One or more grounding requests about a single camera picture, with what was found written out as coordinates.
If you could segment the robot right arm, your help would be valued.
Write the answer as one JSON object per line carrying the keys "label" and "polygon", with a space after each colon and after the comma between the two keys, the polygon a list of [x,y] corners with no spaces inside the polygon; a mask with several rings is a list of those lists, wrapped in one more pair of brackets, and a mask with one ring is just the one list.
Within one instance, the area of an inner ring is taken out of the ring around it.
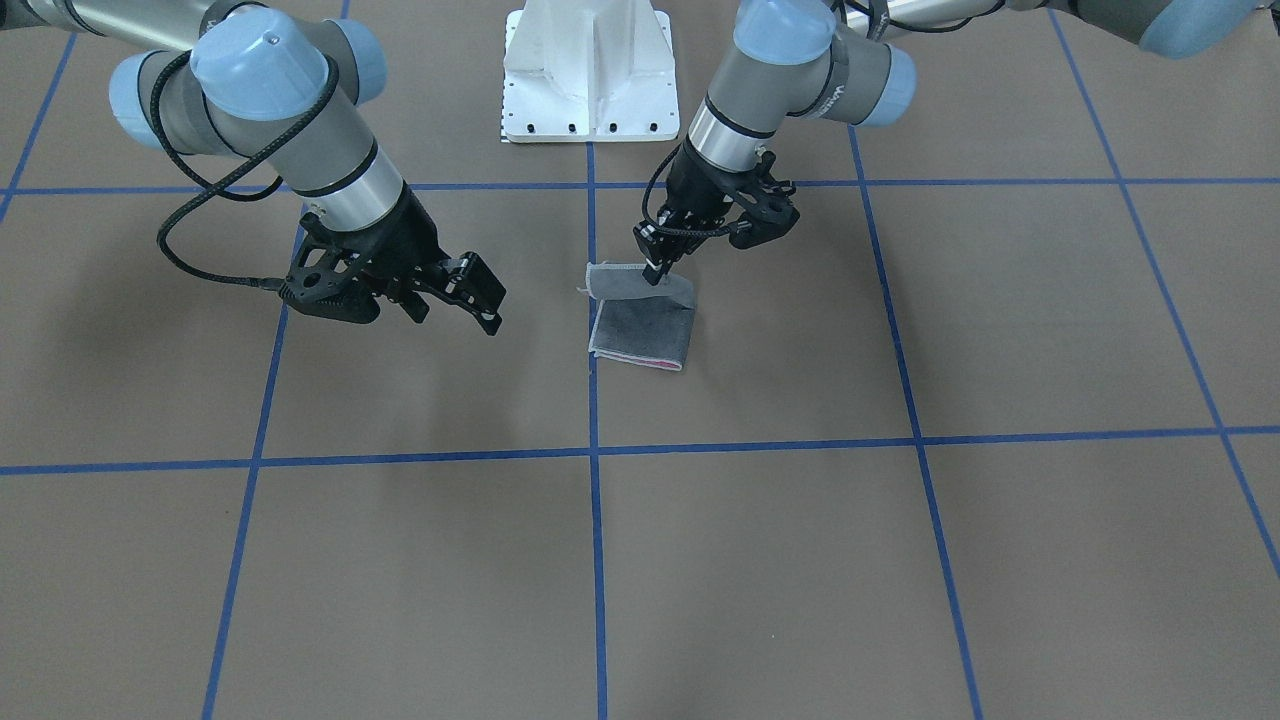
{"label": "robot right arm", "polygon": [[[55,27],[140,51],[111,74],[116,122],[161,149],[200,193],[157,231],[165,258],[204,281],[278,295],[310,316],[366,324],[379,300],[413,322],[426,297],[463,309],[488,333],[504,286],[475,252],[457,258],[380,146],[358,106],[387,83],[371,31],[348,19],[301,20],[261,1],[5,1],[3,28]],[[259,201],[232,186],[257,167],[305,205],[303,242],[282,278],[225,275],[183,261],[169,236],[211,199]]]}

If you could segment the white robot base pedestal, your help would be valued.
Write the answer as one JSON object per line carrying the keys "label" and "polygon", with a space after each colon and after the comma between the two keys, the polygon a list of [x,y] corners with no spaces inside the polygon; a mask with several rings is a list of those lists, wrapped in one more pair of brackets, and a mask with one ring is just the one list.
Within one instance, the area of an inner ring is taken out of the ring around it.
{"label": "white robot base pedestal", "polygon": [[526,1],[504,28],[503,141],[678,137],[672,23],[652,3]]}

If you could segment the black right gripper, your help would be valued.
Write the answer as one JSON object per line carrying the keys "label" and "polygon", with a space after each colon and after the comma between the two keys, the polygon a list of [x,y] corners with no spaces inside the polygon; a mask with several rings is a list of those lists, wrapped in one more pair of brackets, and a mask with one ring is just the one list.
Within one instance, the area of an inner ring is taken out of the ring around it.
{"label": "black right gripper", "polygon": [[349,247],[365,260],[358,274],[376,296],[399,301],[411,290],[430,290],[468,313],[485,334],[499,331],[506,287],[477,252],[451,258],[440,249],[436,225],[413,191],[402,191],[383,219],[351,233]]}

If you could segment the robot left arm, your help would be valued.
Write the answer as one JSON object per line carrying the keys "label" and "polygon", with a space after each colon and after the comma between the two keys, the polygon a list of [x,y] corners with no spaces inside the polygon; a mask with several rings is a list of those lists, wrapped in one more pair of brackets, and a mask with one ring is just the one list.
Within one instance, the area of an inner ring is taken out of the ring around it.
{"label": "robot left arm", "polygon": [[1037,1],[744,1],[727,47],[680,143],[655,170],[658,211],[634,227],[643,279],[659,284],[705,240],[753,249],[797,223],[794,184],[773,177],[771,143],[788,118],[858,127],[895,123],[916,90],[895,32],[943,35]]}

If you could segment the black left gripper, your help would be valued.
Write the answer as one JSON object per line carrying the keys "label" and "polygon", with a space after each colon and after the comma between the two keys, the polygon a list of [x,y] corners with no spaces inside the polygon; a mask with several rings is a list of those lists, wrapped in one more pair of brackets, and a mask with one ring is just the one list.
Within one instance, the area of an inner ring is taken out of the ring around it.
{"label": "black left gripper", "polygon": [[666,215],[634,227],[649,286],[658,286],[676,263],[699,250],[701,238],[694,236],[730,234],[724,218],[735,202],[724,192],[731,191],[732,176],[744,172],[707,161],[691,145],[677,149],[666,179]]}

